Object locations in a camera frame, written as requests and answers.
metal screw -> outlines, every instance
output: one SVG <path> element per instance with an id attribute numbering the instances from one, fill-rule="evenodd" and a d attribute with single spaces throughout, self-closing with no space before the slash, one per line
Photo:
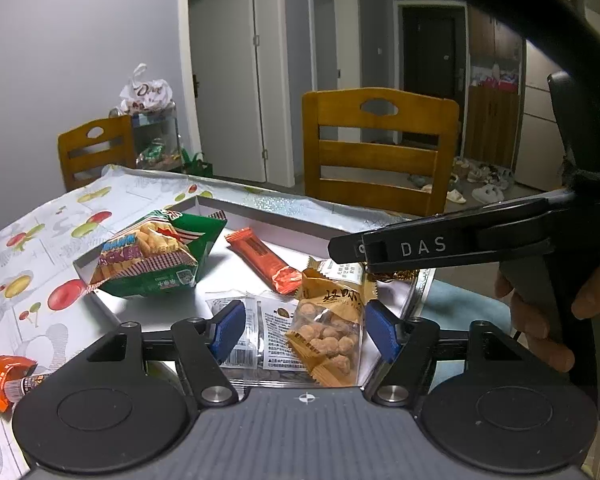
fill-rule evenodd
<path id="1" fill-rule="evenodd" d="M 202 390 L 202 398 L 206 402 L 219 404 L 231 398 L 231 390 L 225 386 L 209 386 Z"/>
<path id="2" fill-rule="evenodd" d="M 409 397 L 409 391 L 402 386 L 392 384 L 391 386 L 379 388 L 378 397 L 385 402 L 403 402 Z"/>

logo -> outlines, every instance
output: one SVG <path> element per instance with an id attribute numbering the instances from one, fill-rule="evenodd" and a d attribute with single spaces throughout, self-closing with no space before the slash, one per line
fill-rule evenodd
<path id="1" fill-rule="evenodd" d="M 433 250 L 437 253 L 445 252 L 446 251 L 445 237 L 439 236 L 435 240 L 433 240 L 433 244 L 431 242 L 429 242 L 429 245 L 427 245 L 427 243 L 424 240 L 420 240 L 420 243 L 418 244 L 418 249 L 417 249 L 418 256 L 420 256 L 421 254 L 430 254 L 429 247 L 431 247 L 431 250 Z M 411 256 L 413 253 L 416 252 L 416 249 L 412 248 L 411 244 L 409 242 L 400 244 L 400 248 L 402 249 L 402 256 Z"/>
<path id="2" fill-rule="evenodd" d="M 317 399 L 318 397 L 316 397 L 314 394 L 310 394 L 309 392 L 305 392 L 304 394 L 301 394 L 298 397 L 298 400 L 300 402 L 302 402 L 303 404 L 309 404 L 310 402 L 314 402 L 315 399 Z"/>

chair handle hole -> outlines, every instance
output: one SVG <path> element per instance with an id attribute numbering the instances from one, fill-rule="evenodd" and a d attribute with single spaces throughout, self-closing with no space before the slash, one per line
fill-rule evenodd
<path id="1" fill-rule="evenodd" d="M 91 130 L 89 130 L 89 132 L 87 133 L 87 137 L 89 137 L 90 139 L 97 139 L 103 133 L 104 133 L 104 130 L 101 127 L 95 126 Z"/>
<path id="2" fill-rule="evenodd" d="M 398 114 L 398 107 L 391 101 L 382 98 L 369 99 L 360 105 L 363 112 L 377 116 L 392 116 Z"/>

round pad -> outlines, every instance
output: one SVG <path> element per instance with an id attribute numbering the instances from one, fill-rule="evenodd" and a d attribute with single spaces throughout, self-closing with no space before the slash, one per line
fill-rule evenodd
<path id="1" fill-rule="evenodd" d="M 29 392 L 13 414 L 22 450 L 51 469 L 104 474 L 137 466 L 170 447 L 189 421 L 182 396 L 156 378 L 102 387 L 68 382 Z"/>
<path id="2" fill-rule="evenodd" d="M 572 384 L 478 384 L 470 374 L 437 386 L 421 422 L 463 462 L 504 474 L 539 474 L 580 464 L 596 434 L 595 405 Z"/>

green snack bag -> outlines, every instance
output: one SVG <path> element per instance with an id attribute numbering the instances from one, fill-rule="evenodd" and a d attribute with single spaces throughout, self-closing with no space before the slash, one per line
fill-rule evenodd
<path id="1" fill-rule="evenodd" d="M 193 288 L 225 225 L 223 212 L 153 211 L 104 244 L 90 285 L 120 298 Z"/>

